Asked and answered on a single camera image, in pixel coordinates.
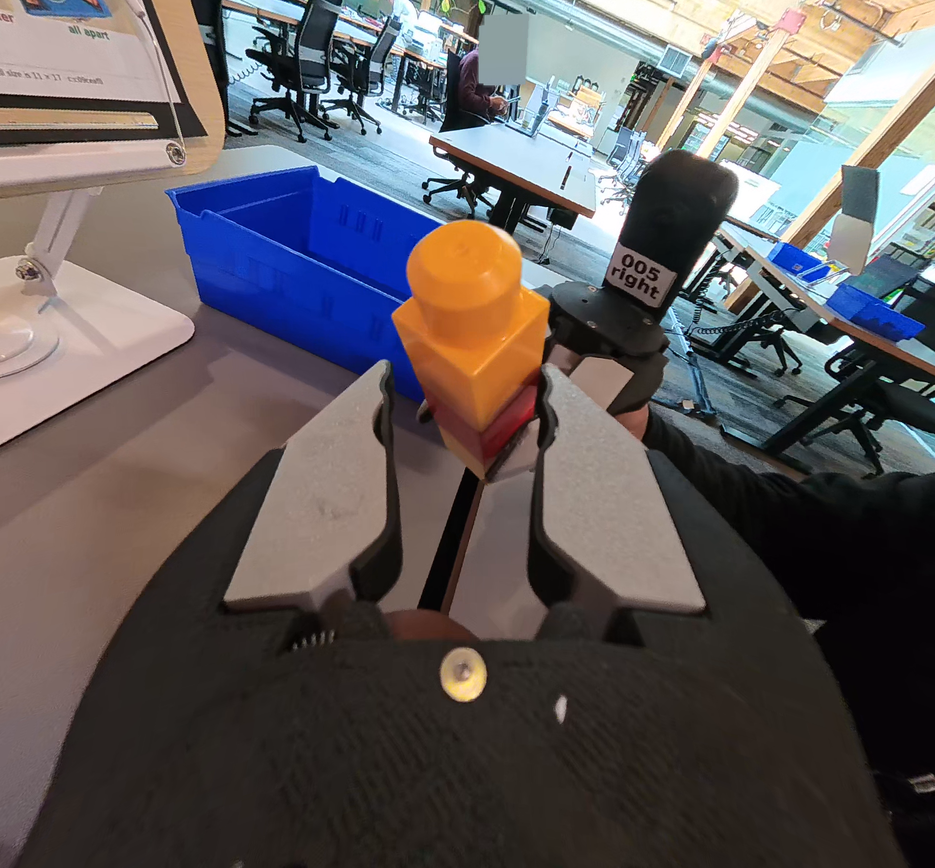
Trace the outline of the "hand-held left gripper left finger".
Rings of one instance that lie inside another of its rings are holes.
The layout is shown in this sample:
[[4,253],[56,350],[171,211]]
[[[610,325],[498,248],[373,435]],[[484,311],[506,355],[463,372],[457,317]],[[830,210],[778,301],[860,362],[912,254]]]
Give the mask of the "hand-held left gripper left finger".
[[286,442],[224,595],[233,612],[380,603],[403,566],[393,369],[380,360]]

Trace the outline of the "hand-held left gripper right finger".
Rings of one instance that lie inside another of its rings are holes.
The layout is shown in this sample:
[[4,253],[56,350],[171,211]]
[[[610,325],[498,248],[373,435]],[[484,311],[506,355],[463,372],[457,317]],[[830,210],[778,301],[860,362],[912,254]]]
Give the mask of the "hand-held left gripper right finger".
[[534,631],[563,609],[585,636],[643,641],[641,621],[697,626],[709,605],[643,445],[554,364],[542,366],[528,584]]

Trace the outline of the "yellow building block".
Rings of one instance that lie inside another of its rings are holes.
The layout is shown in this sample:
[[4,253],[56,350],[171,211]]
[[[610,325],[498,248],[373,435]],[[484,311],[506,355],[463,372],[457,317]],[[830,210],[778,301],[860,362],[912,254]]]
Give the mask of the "yellow building block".
[[488,484],[496,481],[498,462],[506,453],[509,444],[506,434],[494,430],[468,430],[464,434],[455,434],[443,427],[438,427],[438,431],[449,451],[458,457],[474,476]]
[[550,305],[522,283],[505,231],[474,220],[440,226],[413,248],[411,297],[392,319],[427,399],[485,430],[543,360]]

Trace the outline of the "blue plastic bin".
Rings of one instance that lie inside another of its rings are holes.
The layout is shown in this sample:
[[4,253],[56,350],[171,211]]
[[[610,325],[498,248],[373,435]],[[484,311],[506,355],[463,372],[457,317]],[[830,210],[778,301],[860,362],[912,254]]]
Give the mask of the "blue plastic bin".
[[424,392],[392,321],[406,265],[443,224],[317,166],[168,190],[201,301],[354,374]]

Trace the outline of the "person's right forearm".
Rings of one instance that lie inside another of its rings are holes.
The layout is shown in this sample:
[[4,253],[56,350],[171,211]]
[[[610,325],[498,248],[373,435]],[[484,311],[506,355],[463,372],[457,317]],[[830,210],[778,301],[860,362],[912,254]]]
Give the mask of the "person's right forearm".
[[934,476],[758,473],[696,446],[649,412],[641,441],[731,525],[802,617],[862,614],[933,624]]

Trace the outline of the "small blue bin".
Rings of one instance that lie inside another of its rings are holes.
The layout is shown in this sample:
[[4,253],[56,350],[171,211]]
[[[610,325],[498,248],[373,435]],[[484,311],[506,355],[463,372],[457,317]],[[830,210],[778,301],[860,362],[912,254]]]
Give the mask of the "small blue bin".
[[767,254],[767,260],[788,275],[809,284],[819,283],[845,271],[844,266],[783,242],[773,245]]
[[839,285],[824,305],[841,319],[894,343],[913,340],[927,328],[927,324],[846,283]]

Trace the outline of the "grey topped desk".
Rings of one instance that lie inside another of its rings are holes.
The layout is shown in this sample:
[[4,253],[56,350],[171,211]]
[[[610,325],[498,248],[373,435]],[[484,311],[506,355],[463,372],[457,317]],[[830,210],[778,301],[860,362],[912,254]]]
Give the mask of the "grey topped desk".
[[597,211],[590,159],[549,137],[491,124],[434,134],[429,144],[500,191],[490,223],[507,233],[516,230],[527,207],[562,208],[587,219]]

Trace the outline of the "grey upright board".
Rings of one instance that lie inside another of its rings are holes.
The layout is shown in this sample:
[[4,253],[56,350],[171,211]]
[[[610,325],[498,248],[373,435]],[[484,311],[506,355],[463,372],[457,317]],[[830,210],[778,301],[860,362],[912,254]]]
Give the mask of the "grey upright board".
[[880,192],[878,170],[841,166],[841,210],[825,251],[830,262],[853,276],[863,273],[874,235]]

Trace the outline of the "white document stand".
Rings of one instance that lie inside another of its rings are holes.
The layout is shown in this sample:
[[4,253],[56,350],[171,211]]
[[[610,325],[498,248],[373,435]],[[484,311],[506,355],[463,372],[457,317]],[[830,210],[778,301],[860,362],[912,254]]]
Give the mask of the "white document stand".
[[193,336],[181,313],[68,259],[105,187],[185,163],[183,136],[2,146],[2,196],[48,196],[31,236],[2,218],[2,444]]

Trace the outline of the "long wooden desk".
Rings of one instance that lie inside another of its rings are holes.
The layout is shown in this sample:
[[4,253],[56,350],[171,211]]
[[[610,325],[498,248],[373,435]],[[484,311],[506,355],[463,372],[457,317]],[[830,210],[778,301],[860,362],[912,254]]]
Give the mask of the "long wooden desk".
[[759,440],[740,430],[733,430],[721,426],[720,431],[725,437],[742,443],[743,445],[765,453],[800,472],[808,469],[792,458],[788,450],[796,443],[812,437],[813,433],[843,410],[848,405],[865,399],[873,383],[890,374],[896,375],[903,371],[916,372],[919,375],[933,375],[933,352],[923,346],[918,340],[904,340],[891,342],[885,338],[871,333],[870,330],[844,319],[839,313],[826,305],[824,297],[816,299],[810,295],[801,281],[790,277],[781,268],[773,265],[766,254],[756,249],[757,244],[766,245],[749,234],[738,235],[734,231],[721,225],[715,237],[725,246],[746,254],[752,261],[748,270],[749,280],[770,301],[789,313],[789,308],[782,305],[784,300],[775,286],[767,282],[767,277],[774,277],[777,285],[785,286],[791,294],[803,303],[804,310],[839,330],[851,339],[853,346],[867,359],[863,368],[856,369],[847,375],[839,384],[818,400],[806,404],[804,411],[793,418],[776,432]]

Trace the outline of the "black office chair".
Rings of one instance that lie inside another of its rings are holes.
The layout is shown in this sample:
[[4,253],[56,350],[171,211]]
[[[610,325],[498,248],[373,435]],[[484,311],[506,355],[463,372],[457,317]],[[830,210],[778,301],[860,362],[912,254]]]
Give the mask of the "black office chair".
[[307,0],[291,37],[255,27],[268,48],[248,48],[245,55],[268,71],[273,89],[283,90],[283,94],[256,97],[248,116],[251,125],[259,123],[261,113],[280,111],[295,123],[299,142],[306,142],[305,124],[320,128],[324,140],[332,139],[333,124],[318,114],[318,97],[331,89],[332,41],[342,2]]
[[360,134],[367,134],[367,123],[381,134],[381,124],[365,110],[365,100],[378,97],[384,91],[385,67],[401,30],[401,22],[389,18],[376,40],[366,46],[354,44],[349,38],[333,37],[330,72],[336,81],[338,99],[319,103],[324,121],[330,124],[329,114],[345,111],[360,126]]

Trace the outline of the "black backing sheet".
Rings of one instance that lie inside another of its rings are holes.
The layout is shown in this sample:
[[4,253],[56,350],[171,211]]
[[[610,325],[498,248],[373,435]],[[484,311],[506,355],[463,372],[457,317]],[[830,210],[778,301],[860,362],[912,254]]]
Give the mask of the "black backing sheet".
[[[150,0],[138,11],[149,24],[154,18]],[[111,140],[169,140],[201,137],[205,130],[194,114],[162,28],[156,21],[156,46],[168,63],[171,85],[179,93],[166,102],[139,103],[89,99],[56,99],[2,94],[2,146]]]

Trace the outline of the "printed instruction sheet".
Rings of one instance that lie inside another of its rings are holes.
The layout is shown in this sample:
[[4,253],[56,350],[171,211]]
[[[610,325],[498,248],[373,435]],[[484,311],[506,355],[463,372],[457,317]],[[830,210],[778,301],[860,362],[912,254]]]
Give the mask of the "printed instruction sheet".
[[1,0],[2,94],[179,101],[145,0]]

